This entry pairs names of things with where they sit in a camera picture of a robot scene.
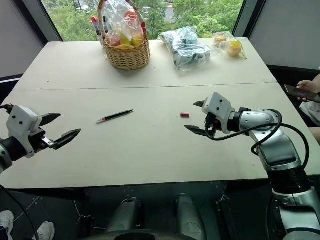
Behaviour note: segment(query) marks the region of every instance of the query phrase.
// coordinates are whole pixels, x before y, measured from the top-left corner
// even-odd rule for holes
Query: small red object
[[[189,118],[189,117],[190,117],[190,113],[181,112],[181,113],[180,113],[180,117],[182,117],[182,118]]]

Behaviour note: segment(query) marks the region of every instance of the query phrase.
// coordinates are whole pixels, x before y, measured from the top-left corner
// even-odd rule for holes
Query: wicker basket
[[[131,2],[131,0],[126,0],[135,10],[137,15],[140,18],[141,27],[144,32],[144,41],[141,45],[134,47],[132,49],[118,49],[113,46],[110,46],[107,41],[104,41],[104,48],[106,51],[106,55],[110,61],[110,63],[118,68],[123,70],[134,70],[144,67],[148,64],[150,59],[150,48],[149,48],[149,41],[146,33],[146,25],[142,20],[142,17],[136,8],[136,6]],[[99,17],[99,24],[102,33],[103,39],[106,39],[106,31],[103,26],[103,16],[102,10],[105,7],[105,0],[100,0],[98,6],[98,17]]]

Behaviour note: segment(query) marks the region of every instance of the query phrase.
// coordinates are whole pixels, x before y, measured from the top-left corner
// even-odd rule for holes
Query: green foliage
[[[148,36],[197,26],[199,38],[233,31],[244,0],[174,0],[173,21],[166,21],[167,6],[161,0],[133,0],[145,18]],[[64,41],[98,40],[90,16],[97,16],[99,0],[42,0]]]

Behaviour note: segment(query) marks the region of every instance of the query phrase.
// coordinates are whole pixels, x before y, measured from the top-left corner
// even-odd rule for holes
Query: sneaker
[[[37,230],[40,240],[52,240],[55,236],[55,225],[52,222],[45,221]]]
[[[0,212],[0,226],[3,227],[8,235],[8,240],[12,240],[11,231],[14,228],[14,214],[12,211]]]

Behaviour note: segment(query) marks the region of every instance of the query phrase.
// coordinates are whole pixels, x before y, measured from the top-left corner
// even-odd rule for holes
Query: plastic bag
[[[159,38],[166,44],[179,71],[189,71],[210,60],[211,49],[205,44],[198,44],[197,27],[186,26],[173,31],[166,31]]]
[[[216,32],[212,36],[213,46],[230,57],[241,56],[247,59],[241,42],[228,31]]]
[[[132,49],[144,42],[145,23],[137,11],[126,0],[107,0],[101,15],[107,19],[108,29],[105,41],[117,49]]]

